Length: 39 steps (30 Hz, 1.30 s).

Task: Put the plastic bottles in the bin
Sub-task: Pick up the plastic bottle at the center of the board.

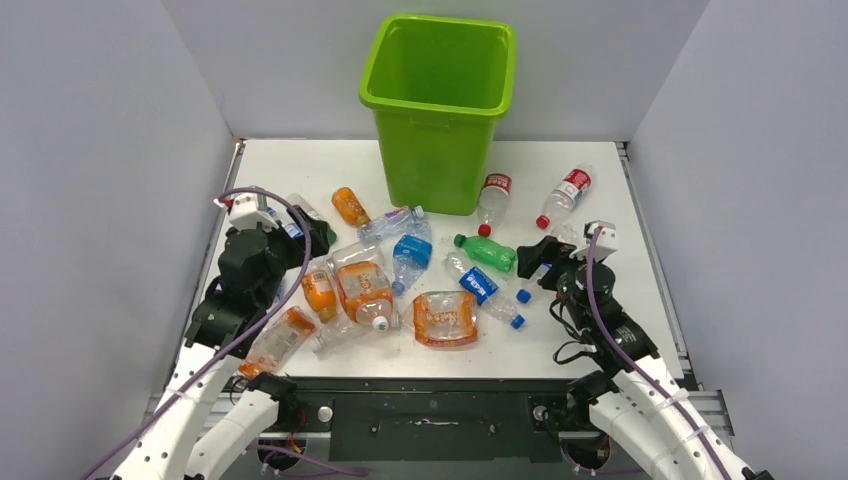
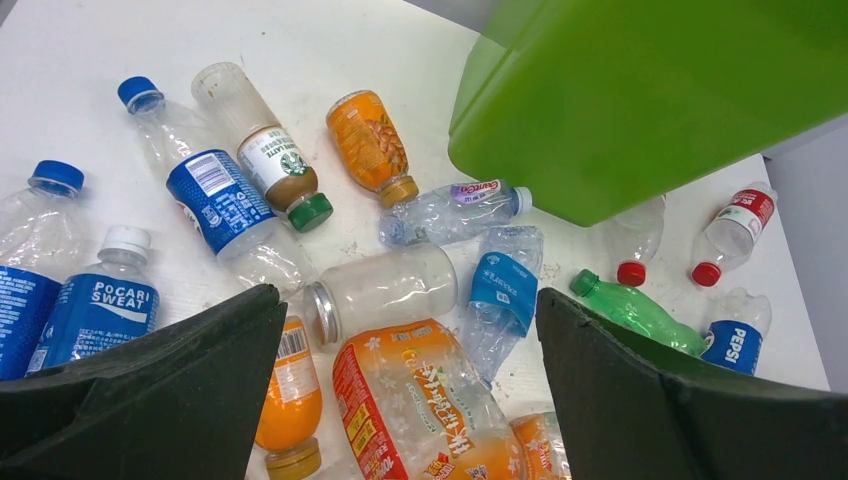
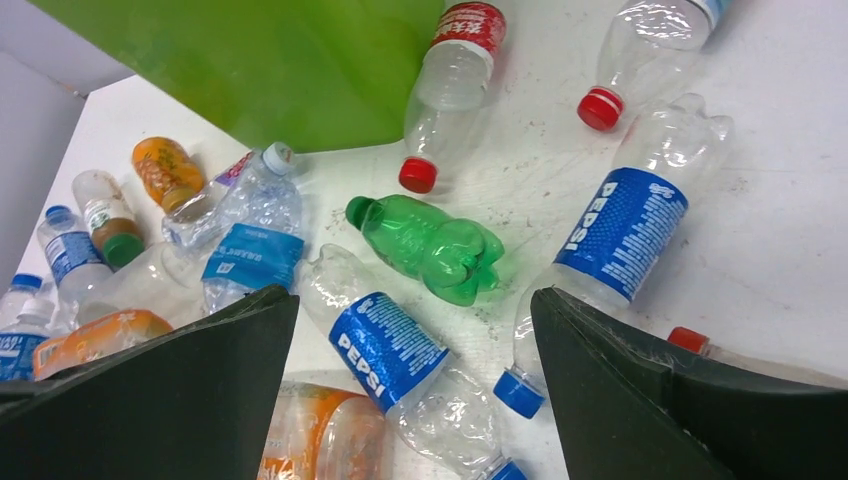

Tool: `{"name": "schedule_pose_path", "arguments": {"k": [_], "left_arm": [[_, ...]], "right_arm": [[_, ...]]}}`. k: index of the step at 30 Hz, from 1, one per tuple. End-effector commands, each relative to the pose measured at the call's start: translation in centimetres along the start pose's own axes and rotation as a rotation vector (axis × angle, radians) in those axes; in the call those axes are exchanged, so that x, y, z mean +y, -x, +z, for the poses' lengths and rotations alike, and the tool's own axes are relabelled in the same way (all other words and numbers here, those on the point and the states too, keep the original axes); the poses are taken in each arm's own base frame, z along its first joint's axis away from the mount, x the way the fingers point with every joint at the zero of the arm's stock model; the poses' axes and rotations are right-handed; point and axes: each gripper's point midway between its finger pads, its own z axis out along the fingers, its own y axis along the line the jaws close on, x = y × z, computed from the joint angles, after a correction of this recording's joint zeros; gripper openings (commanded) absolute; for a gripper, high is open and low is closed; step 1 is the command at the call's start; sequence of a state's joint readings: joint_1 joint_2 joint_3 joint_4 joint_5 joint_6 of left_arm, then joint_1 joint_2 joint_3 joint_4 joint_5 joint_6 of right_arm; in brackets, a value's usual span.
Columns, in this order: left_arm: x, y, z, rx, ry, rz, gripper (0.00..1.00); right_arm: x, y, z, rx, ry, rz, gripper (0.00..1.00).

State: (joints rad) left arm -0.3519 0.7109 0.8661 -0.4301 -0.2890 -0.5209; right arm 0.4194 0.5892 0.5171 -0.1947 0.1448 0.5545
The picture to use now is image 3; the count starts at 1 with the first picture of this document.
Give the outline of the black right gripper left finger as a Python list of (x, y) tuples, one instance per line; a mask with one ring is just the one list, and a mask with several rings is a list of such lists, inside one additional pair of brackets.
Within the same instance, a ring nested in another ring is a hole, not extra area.
[(299, 299), (272, 285), (43, 380), (1, 386), (5, 479), (253, 479)]

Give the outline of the Pepsi bottle blue label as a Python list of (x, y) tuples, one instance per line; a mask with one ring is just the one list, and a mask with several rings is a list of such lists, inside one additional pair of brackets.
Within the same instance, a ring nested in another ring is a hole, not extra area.
[(709, 114), (696, 93), (653, 101), (635, 116), (552, 263), (518, 302), (513, 363), (493, 388), (504, 405), (531, 419), (549, 397), (531, 314), (535, 291), (555, 287), (607, 314), (626, 309), (733, 138), (733, 118)]
[(300, 304), (392, 430), (462, 479), (523, 479), (471, 369), (382, 290), (350, 251), (324, 244), (296, 268)]

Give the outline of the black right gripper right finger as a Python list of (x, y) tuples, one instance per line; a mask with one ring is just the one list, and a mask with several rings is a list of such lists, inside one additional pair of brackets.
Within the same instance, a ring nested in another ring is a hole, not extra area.
[(572, 479), (843, 479), (847, 389), (696, 355), (553, 287), (531, 313)]

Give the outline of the crushed orange label bottle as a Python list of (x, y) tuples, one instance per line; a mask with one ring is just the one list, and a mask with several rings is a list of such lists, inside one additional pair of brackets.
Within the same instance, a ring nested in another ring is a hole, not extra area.
[(386, 423), (371, 399), (347, 390), (284, 380), (259, 479), (379, 479)]

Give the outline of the clear jar silver lid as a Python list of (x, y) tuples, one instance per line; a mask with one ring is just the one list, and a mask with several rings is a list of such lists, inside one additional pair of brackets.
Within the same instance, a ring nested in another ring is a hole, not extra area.
[(180, 328), (205, 316), (201, 274), (204, 257), (160, 242), (98, 285), (78, 307), (83, 326), (128, 309), (148, 310)]

